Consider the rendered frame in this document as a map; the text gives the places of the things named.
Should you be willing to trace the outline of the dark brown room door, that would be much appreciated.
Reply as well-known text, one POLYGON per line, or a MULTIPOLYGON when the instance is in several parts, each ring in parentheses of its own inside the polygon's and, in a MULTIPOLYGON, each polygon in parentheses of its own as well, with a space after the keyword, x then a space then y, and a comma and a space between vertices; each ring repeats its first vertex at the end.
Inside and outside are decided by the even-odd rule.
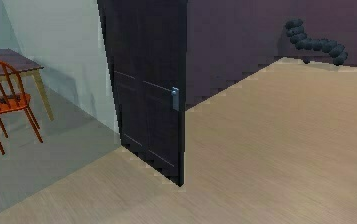
POLYGON ((121 145, 182 186, 188 0, 97 2, 121 145))

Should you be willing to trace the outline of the black lumpy lounge chair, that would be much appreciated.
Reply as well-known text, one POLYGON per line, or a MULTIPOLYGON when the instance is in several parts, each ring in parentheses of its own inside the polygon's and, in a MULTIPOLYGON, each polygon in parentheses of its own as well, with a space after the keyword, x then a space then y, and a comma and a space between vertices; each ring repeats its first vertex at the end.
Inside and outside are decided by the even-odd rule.
POLYGON ((326 53, 333 59, 335 66, 343 65, 347 60, 348 53, 345 51, 343 44, 331 39, 310 38, 305 32, 302 19, 289 20, 284 27, 286 36, 297 50, 313 50, 326 53))

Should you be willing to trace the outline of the orange wooden chair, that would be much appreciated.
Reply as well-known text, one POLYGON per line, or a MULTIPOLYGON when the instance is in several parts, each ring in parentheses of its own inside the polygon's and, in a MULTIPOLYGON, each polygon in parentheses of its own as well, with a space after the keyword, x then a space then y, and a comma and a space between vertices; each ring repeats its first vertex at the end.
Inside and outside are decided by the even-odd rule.
MULTIPOLYGON (((1 115, 17 111, 24 111, 36 137, 38 138, 39 142, 42 143, 43 139, 39 132, 40 125, 30 108, 31 95, 25 91, 19 72, 12 65, 1 60, 0 92, 0 127, 4 136, 8 137, 8 133, 1 119, 1 115)), ((5 154, 1 140, 0 152, 2 155, 5 154)))

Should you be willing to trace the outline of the brown top wooden table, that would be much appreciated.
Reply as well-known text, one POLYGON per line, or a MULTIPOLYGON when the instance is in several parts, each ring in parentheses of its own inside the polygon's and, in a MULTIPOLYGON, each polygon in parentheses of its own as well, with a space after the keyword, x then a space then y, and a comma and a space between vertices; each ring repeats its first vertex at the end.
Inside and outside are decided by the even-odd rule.
POLYGON ((53 112, 40 74, 40 70, 43 69, 43 66, 11 49, 0 49, 0 61, 11 65, 22 77, 31 76, 34 79, 49 120, 53 121, 53 112))

